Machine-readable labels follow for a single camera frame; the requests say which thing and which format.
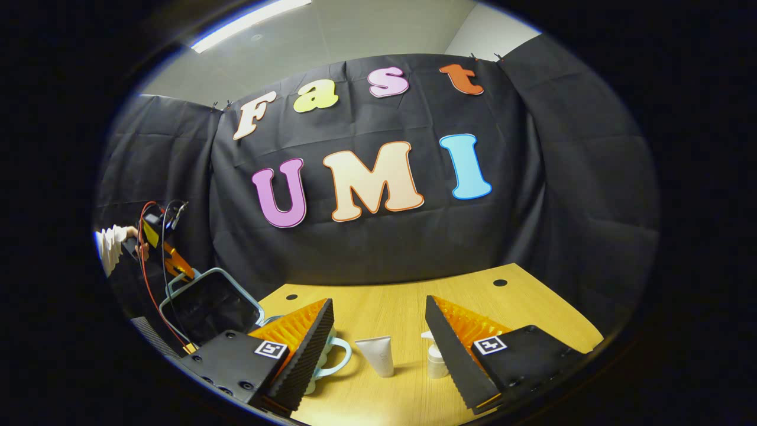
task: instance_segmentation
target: mug handle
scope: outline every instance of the mug handle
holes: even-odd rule
[[[333,337],[331,339],[331,343],[335,344],[336,346],[341,346],[344,348],[345,351],[347,351],[344,354],[344,358],[337,364],[335,367],[326,368],[324,370],[318,371],[318,374],[316,374],[317,378],[321,378],[324,376],[328,376],[329,374],[334,374],[335,372],[341,370],[342,367],[347,365],[347,363],[350,361],[350,358],[352,358],[352,348],[350,347],[350,344],[345,342],[344,340]]]

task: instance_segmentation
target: ceiling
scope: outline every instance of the ceiling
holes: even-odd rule
[[[139,92],[204,105],[234,101],[325,64],[398,53],[444,53],[473,0],[313,0],[198,54],[185,47]]]

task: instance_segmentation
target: white pump bottle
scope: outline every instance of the white pump bottle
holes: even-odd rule
[[[428,376],[432,379],[442,378],[449,373],[447,366],[444,364],[444,360],[441,358],[441,352],[436,346],[434,335],[431,331],[426,331],[421,334],[422,339],[429,339],[433,344],[428,348]]]

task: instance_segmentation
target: white tube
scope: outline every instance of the white tube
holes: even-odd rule
[[[366,357],[371,367],[380,377],[394,375],[394,361],[391,358],[391,337],[374,337],[355,340],[355,344]]]

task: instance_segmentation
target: purple letter u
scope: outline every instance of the purple letter u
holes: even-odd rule
[[[279,170],[286,176],[289,185],[289,195],[291,197],[291,209],[281,211],[276,207],[276,200],[273,198],[273,170],[264,168],[252,175],[252,183],[257,187],[257,198],[260,200],[260,207],[263,209],[263,216],[271,225],[280,228],[296,227],[305,219],[305,192],[302,190],[302,178],[300,169],[304,161],[302,158],[293,158],[284,161]]]

